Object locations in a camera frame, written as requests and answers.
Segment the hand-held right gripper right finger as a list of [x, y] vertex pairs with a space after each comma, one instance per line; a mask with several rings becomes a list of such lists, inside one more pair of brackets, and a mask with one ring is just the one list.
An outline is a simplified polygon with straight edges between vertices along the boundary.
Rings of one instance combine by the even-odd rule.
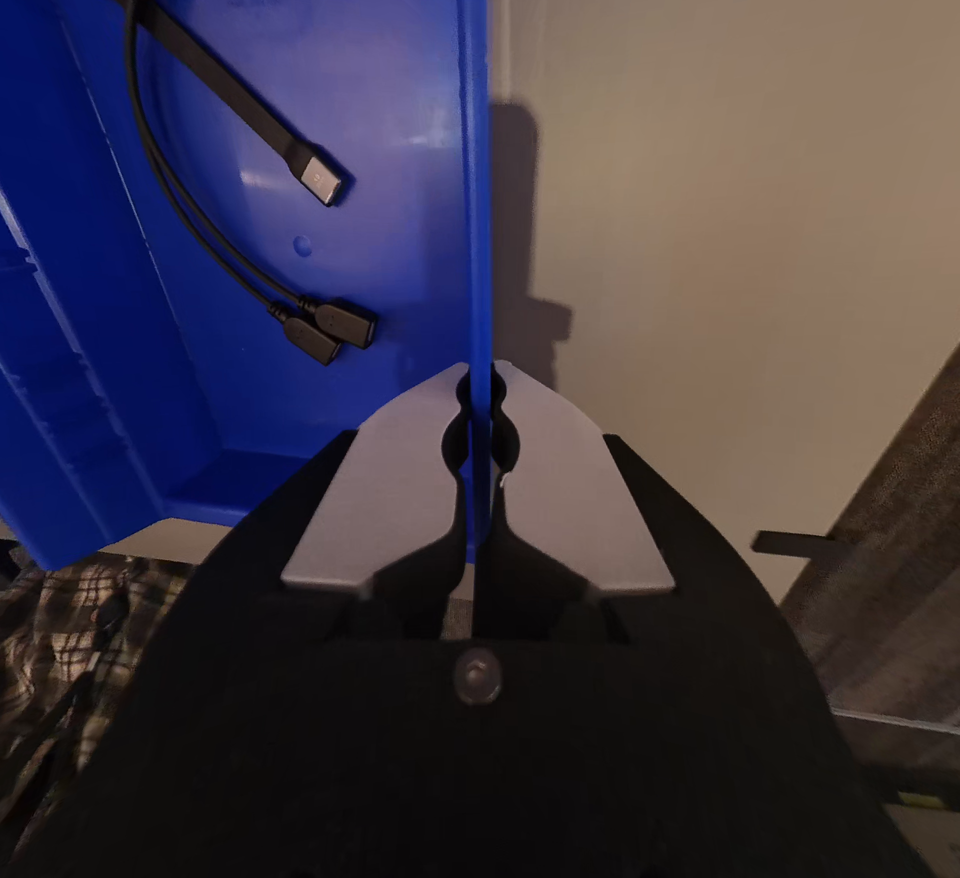
[[478, 635], [621, 640], [611, 601], [675, 579], [602, 430], [507, 360], [490, 368], [495, 469], [478, 551]]

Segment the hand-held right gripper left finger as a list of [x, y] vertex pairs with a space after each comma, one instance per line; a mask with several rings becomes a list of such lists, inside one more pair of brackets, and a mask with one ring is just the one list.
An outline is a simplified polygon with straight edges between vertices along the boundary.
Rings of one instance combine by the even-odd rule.
[[464, 362], [369, 416], [281, 573], [284, 599], [361, 635], [441, 639], [467, 564], [470, 422]]

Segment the blue plastic bin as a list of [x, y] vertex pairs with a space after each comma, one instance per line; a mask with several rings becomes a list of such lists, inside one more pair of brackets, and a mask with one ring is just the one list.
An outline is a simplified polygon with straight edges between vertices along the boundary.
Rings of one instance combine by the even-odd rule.
[[160, 0], [347, 173], [325, 208], [151, 36], [145, 110], [287, 287], [378, 316], [328, 367], [184, 228], [113, 0], [2, 0], [2, 520], [59, 569], [164, 519], [231, 526], [342, 431], [490, 353], [485, 0]]

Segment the person's plaid shirt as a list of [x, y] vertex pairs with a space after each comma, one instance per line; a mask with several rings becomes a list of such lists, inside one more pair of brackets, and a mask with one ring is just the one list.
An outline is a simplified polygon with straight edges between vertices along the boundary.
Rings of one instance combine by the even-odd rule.
[[113, 554], [2, 594], [2, 872], [77, 783], [195, 566]]

